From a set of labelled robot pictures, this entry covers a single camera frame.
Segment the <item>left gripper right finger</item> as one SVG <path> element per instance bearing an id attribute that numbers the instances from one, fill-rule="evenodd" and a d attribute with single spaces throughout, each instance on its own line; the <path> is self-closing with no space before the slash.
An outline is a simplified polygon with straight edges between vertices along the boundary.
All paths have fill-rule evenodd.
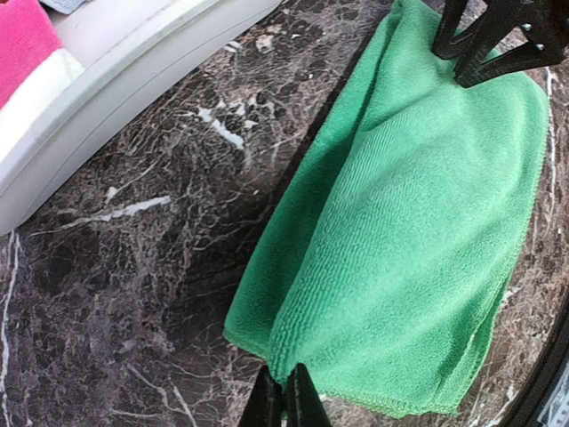
<path id="1" fill-rule="evenodd" d="M 332 426 L 304 364 L 297 364 L 288 377 L 285 403 L 287 426 Z"/>

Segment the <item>green microfiber towel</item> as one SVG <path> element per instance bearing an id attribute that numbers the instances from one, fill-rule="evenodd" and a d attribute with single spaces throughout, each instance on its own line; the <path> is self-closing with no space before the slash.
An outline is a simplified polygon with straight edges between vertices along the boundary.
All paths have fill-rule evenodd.
<path id="1" fill-rule="evenodd" d="M 440 18 L 397 1 L 272 214 L 225 320 L 284 383 L 400 418 L 454 413 L 524 245 L 549 102 L 515 73 L 464 89 Z"/>

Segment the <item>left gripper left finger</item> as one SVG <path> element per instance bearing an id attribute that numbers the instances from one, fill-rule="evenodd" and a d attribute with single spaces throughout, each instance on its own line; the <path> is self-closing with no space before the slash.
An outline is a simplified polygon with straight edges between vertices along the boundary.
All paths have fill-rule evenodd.
<path id="1" fill-rule="evenodd" d="M 283 409 L 282 386 L 272 378 L 267 368 L 262 368 L 237 426 L 279 427 Z"/>

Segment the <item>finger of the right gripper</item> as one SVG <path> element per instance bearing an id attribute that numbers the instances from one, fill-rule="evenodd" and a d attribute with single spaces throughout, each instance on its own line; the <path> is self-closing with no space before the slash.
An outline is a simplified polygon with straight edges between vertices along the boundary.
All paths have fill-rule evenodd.
<path id="1" fill-rule="evenodd" d="M 484 1 L 485 9 L 467 27 L 461 19 L 469 1 L 446 1 L 432 52 L 443 60 L 484 60 L 513 28 L 529 21 L 533 1 Z"/>
<path id="2" fill-rule="evenodd" d="M 517 28 L 525 42 L 493 56 L 500 41 Z M 568 48 L 568 3 L 490 1 L 467 33 L 467 47 L 454 68 L 454 79 L 464 88 L 518 71 L 557 65 L 566 58 Z"/>

